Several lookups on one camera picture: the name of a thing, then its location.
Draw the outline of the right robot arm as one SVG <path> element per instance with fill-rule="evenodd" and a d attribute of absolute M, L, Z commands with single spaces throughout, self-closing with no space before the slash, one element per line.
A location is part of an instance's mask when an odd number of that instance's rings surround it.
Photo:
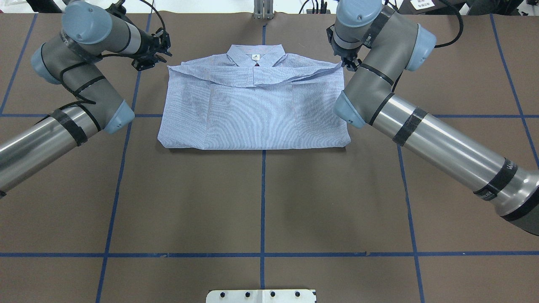
<path fill-rule="evenodd" d="M 514 226 L 539 233 L 538 171 L 482 146 L 392 91 L 403 71 L 415 71 L 436 36 L 379 0 L 341 0 L 327 30 L 334 54 L 354 75 L 334 113 L 356 128 L 370 125 L 492 203 Z"/>

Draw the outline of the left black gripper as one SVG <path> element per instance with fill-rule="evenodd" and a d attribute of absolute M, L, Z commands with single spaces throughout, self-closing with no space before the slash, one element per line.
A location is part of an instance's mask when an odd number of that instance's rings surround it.
<path fill-rule="evenodd" d="M 148 34 L 140 30 L 141 42 L 139 49 L 131 55 L 131 65 L 137 71 L 153 68 L 156 63 L 166 63 L 167 60 L 160 56 L 164 54 L 171 57 L 170 35 L 165 29 L 158 29 L 155 33 Z"/>

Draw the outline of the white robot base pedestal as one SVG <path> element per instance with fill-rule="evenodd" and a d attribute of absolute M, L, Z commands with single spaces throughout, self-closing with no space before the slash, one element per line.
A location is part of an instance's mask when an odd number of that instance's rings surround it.
<path fill-rule="evenodd" d="M 206 303 L 316 303 L 315 290 L 214 290 L 208 292 Z"/>

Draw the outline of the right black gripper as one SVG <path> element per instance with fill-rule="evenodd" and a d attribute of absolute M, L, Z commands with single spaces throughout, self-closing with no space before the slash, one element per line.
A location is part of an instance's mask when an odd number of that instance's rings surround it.
<path fill-rule="evenodd" d="M 357 71 L 358 67 L 360 67 L 362 60 L 358 59 L 358 52 L 361 48 L 362 46 L 360 45 L 356 48 L 346 49 L 333 40 L 334 55 L 341 58 L 341 67 L 348 71 Z"/>

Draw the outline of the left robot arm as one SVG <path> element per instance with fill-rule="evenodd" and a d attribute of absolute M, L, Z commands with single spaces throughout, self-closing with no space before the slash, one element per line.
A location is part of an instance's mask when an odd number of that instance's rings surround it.
<path fill-rule="evenodd" d="M 96 133 L 113 134 L 134 119 L 131 106 L 96 64 L 109 57 L 131 58 L 132 67 L 144 71 L 166 62 L 171 43 L 154 6 L 161 27 L 148 33 L 127 17 L 123 3 L 101 8 L 84 0 L 65 1 L 60 33 L 35 51 L 31 65 L 37 75 L 61 85 L 75 101 L 2 144 L 2 197 Z"/>

